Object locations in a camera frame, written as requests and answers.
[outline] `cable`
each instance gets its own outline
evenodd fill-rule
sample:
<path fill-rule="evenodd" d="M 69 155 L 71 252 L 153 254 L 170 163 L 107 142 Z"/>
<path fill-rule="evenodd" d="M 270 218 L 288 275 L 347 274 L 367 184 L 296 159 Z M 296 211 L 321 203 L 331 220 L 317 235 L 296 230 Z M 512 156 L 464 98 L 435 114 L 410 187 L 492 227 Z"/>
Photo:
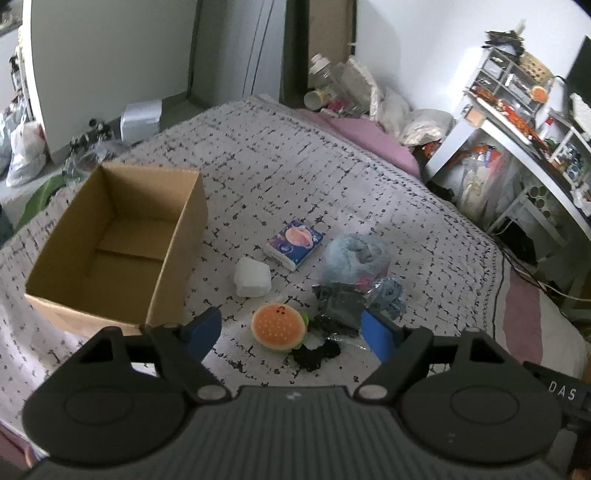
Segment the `cable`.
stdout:
<path fill-rule="evenodd" d="M 591 299 L 580 299 L 578 297 L 573 297 L 571 295 L 567 295 L 566 293 L 562 293 L 559 290 L 556 290 L 556 288 L 551 287 L 550 285 L 548 285 L 547 283 L 543 283 L 543 282 L 539 282 L 540 285 L 543 285 L 544 287 L 549 288 L 550 290 L 554 290 L 558 295 L 562 295 L 563 297 L 566 297 L 568 299 L 572 299 L 572 300 L 577 300 L 577 301 L 587 301 L 587 302 L 591 302 Z"/>
<path fill-rule="evenodd" d="M 530 285 L 533 285 L 534 287 L 538 287 L 544 293 L 546 293 L 546 290 L 545 289 L 546 288 L 549 288 L 550 290 L 556 292 L 558 295 L 561 295 L 562 297 L 565 297 L 567 299 L 591 303 L 591 299 L 581 299 L 581 298 L 578 298 L 578 297 L 573 297 L 572 295 L 567 295 L 566 293 L 562 293 L 560 290 L 554 288 L 551 285 L 548 285 L 547 283 L 540 282 L 539 280 L 536 280 L 529 272 L 525 272 L 525 271 L 517 268 L 515 266 L 515 264 L 513 263 L 513 260 L 511 259 L 511 257 L 505 252 L 505 249 L 503 249 L 503 247 L 500 246 L 500 245 L 499 245 L 499 247 L 501 249 L 501 253 L 503 254 L 503 257 L 505 257 L 507 259 L 507 261 L 510 263 L 511 267 L 519 274 L 519 277 L 522 280 L 525 280 Z"/>
<path fill-rule="evenodd" d="M 498 233 L 491 233 L 491 236 L 499 236 L 499 235 L 502 235 L 503 233 L 505 233 L 505 232 L 507 231 L 507 229 L 508 229 L 508 228 L 511 226 L 511 224 L 512 224 L 513 222 L 515 222 L 515 221 L 513 220 L 513 218 L 510 218 L 510 219 L 509 219 L 509 223 L 507 223 L 507 225 L 505 225 L 505 228 L 503 228 L 503 230 L 501 230 L 501 231 L 500 231 L 500 232 L 498 232 Z"/>

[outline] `burger plush toy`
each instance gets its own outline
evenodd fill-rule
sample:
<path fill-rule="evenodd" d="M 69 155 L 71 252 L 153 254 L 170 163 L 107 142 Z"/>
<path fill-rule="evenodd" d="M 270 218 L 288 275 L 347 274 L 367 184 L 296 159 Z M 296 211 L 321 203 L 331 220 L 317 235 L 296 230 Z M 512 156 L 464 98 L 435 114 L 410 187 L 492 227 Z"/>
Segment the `burger plush toy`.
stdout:
<path fill-rule="evenodd" d="M 307 325 L 304 317 L 289 305 L 268 303 L 252 316 L 251 330 L 263 346 L 285 352 L 304 341 Z"/>

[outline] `white box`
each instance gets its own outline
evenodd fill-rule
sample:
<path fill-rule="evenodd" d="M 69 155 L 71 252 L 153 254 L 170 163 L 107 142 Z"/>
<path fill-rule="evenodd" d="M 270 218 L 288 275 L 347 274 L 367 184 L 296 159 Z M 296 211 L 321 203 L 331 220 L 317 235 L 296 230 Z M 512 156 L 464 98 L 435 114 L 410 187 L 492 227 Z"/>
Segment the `white box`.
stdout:
<path fill-rule="evenodd" d="M 130 103 L 121 115 L 121 140 L 128 145 L 160 133 L 162 100 Z"/>

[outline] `computer monitor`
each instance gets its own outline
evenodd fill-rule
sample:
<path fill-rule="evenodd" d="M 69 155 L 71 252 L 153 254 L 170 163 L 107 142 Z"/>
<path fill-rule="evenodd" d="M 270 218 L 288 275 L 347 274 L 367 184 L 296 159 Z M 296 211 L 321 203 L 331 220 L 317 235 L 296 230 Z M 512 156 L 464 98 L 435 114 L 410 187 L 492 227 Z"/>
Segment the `computer monitor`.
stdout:
<path fill-rule="evenodd" d="M 585 37 L 566 81 L 570 93 L 578 93 L 591 105 L 591 38 Z"/>

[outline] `white wall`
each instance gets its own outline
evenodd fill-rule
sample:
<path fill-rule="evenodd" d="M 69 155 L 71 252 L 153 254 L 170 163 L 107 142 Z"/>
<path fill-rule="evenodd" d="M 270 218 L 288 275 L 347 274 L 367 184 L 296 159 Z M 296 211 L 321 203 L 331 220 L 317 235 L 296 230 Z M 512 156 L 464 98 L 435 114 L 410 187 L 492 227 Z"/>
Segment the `white wall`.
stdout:
<path fill-rule="evenodd" d="M 591 18 L 573 0 L 358 0 L 356 54 L 413 108 L 453 111 L 481 57 L 485 31 L 515 28 L 525 48 L 565 76 Z"/>
<path fill-rule="evenodd" d="M 130 102 L 186 92 L 197 0 L 25 0 L 27 78 L 50 150 Z"/>
<path fill-rule="evenodd" d="M 12 30 L 0 37 L 0 112 L 8 106 L 17 93 L 12 87 L 10 64 L 8 60 L 14 55 L 18 44 L 18 31 Z"/>

